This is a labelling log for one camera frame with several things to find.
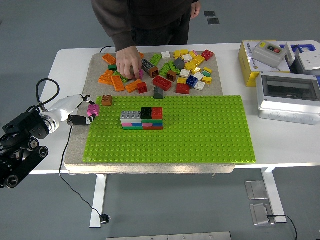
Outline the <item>person's left hand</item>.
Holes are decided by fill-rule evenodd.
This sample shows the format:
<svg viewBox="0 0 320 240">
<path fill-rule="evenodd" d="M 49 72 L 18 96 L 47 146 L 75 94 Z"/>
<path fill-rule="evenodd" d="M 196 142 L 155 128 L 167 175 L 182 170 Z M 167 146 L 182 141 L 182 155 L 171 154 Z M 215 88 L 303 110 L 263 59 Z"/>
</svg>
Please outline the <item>person's left hand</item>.
<svg viewBox="0 0 320 240">
<path fill-rule="evenodd" d="M 199 16 L 201 11 L 201 2 L 198 0 L 191 4 L 190 18 L 194 19 Z"/>
</svg>

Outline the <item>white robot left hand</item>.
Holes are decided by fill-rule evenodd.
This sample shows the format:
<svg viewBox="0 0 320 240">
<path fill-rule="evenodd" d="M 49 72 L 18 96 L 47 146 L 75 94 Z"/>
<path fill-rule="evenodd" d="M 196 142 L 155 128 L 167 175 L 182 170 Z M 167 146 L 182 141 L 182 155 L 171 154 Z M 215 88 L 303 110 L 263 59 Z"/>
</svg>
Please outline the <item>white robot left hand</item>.
<svg viewBox="0 0 320 240">
<path fill-rule="evenodd" d="M 72 115 L 84 102 L 89 103 L 93 111 L 88 116 Z M 90 96 L 77 94 L 58 100 L 50 109 L 43 112 L 41 117 L 48 122 L 48 128 L 53 131 L 64 121 L 70 126 L 89 126 L 98 115 L 97 105 L 91 101 Z"/>
</svg>

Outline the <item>person's right hand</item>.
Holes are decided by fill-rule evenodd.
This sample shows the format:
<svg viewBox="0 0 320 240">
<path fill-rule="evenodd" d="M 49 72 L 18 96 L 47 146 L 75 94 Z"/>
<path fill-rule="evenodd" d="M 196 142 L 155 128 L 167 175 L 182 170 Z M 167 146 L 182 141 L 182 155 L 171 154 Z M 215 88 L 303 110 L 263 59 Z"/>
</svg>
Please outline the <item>person's right hand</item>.
<svg viewBox="0 0 320 240">
<path fill-rule="evenodd" d="M 136 46 L 116 52 L 117 71 L 127 79 L 139 79 L 142 60 Z"/>
</svg>

